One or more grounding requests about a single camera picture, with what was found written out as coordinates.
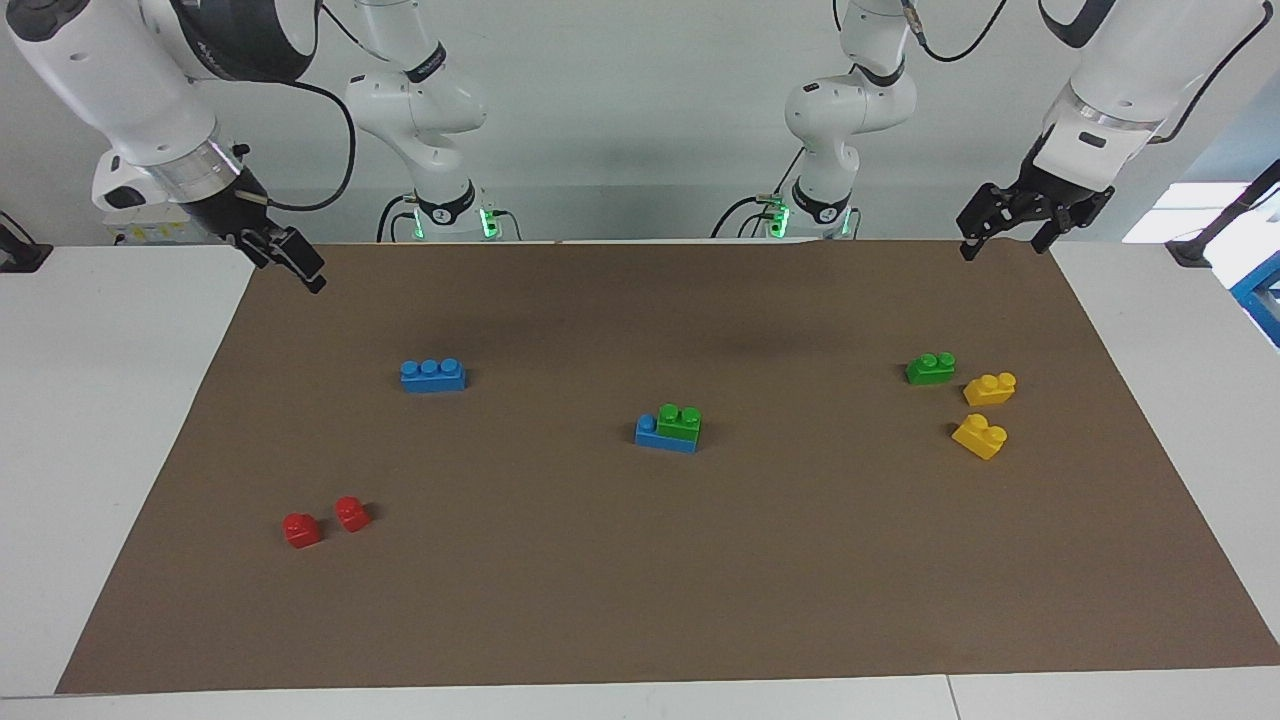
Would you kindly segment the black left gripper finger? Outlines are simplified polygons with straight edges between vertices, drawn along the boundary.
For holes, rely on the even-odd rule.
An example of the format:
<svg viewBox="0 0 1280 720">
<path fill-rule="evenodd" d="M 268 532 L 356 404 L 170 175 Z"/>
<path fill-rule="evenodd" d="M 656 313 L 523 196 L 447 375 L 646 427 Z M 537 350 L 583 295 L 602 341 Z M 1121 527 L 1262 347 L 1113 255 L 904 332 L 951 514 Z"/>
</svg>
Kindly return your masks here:
<svg viewBox="0 0 1280 720">
<path fill-rule="evenodd" d="M 1092 193 L 1088 199 L 1070 205 L 1055 204 L 1048 218 L 1030 240 L 1030 246 L 1037 254 L 1048 252 L 1053 242 L 1062 234 L 1076 228 L 1089 227 L 1106 204 L 1106 193 Z"/>
<path fill-rule="evenodd" d="M 1032 195 L 1018 187 L 1001 188 L 989 182 L 980 186 L 956 218 L 964 260 L 973 261 L 988 240 L 1024 223 L 1030 210 Z"/>
</svg>

